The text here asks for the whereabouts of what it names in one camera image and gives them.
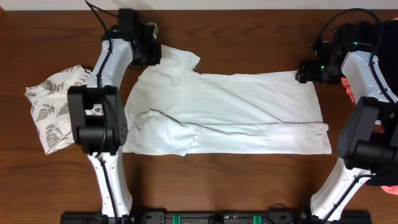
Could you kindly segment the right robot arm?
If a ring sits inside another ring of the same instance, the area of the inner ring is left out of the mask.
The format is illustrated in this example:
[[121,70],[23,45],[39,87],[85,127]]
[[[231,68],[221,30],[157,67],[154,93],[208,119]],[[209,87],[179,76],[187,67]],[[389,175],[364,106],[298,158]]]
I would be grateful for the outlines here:
[[331,42],[318,38],[300,83],[345,82],[355,109],[338,138],[338,160],[302,212],[299,223],[370,223],[345,206],[364,185],[397,185],[397,21],[338,26]]

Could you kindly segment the white t-shirt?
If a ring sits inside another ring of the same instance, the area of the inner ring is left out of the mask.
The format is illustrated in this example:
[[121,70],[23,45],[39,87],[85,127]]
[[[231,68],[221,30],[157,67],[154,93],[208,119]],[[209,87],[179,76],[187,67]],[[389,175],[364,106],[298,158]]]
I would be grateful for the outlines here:
[[295,72],[197,73],[200,58],[162,47],[126,102],[123,147],[151,156],[173,154],[330,154],[315,87]]

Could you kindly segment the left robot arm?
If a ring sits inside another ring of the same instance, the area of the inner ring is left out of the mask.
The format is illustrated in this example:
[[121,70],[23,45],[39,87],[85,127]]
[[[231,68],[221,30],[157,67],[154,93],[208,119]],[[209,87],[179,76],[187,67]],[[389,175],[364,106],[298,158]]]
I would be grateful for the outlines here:
[[119,87],[131,66],[160,63],[158,27],[137,10],[121,8],[118,24],[105,28],[102,50],[93,73],[82,86],[72,86],[67,103],[74,142],[88,156],[98,181],[102,209],[92,215],[62,215],[62,221],[131,223],[132,196],[123,166],[122,147],[128,127]]

